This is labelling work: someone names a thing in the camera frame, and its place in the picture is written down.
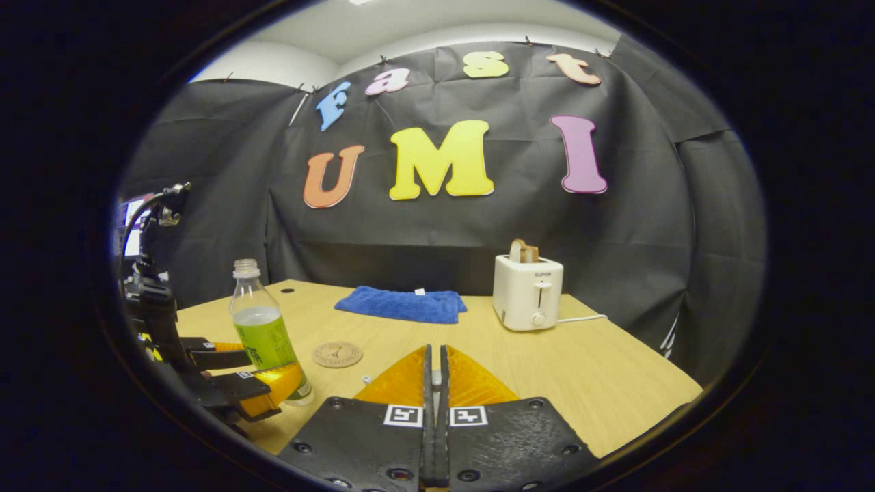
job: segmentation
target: toaster power cord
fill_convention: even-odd
[[[589,321],[589,320],[597,320],[599,318],[605,318],[607,320],[607,316],[604,314],[596,314],[595,316],[584,316],[583,318],[568,318],[567,320],[558,320],[556,323],[567,323],[569,321]]]

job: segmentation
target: toaster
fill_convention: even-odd
[[[517,263],[508,255],[495,257],[493,307],[501,324],[517,332],[556,325],[562,295],[563,266],[545,257]]]

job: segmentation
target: green drink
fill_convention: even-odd
[[[249,360],[259,370],[297,362],[279,305],[258,280],[260,272],[256,261],[237,260],[234,267],[237,286],[231,299],[231,314]],[[304,377],[287,403],[308,404],[313,400],[312,388],[303,368],[301,372]]]

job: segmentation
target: blue cloth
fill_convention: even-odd
[[[458,323],[459,313],[468,310],[459,294],[453,291],[417,296],[413,292],[381,291],[364,285],[341,299],[334,309],[423,323]]]

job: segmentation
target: table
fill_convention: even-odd
[[[288,289],[294,292],[283,292]],[[337,301],[353,291],[348,287],[285,280],[268,285],[267,290],[280,305],[292,345],[316,392],[311,404],[283,403],[283,412],[274,417],[252,424],[241,422],[252,441],[273,454],[289,443],[327,397],[353,397],[364,387],[363,376],[376,378],[427,343],[432,347],[434,369],[440,368],[440,346],[451,345],[496,375],[520,398],[548,398],[599,458],[638,437],[702,391],[674,364],[606,319],[513,332],[501,324],[489,296],[462,296],[467,313],[459,314],[456,325],[442,325],[334,309]],[[179,334],[239,343],[229,305],[230,298],[224,298],[180,310]],[[593,314],[592,309],[563,294],[560,320]],[[312,360],[312,351],[328,341],[351,341],[364,356],[348,368],[319,366]]]

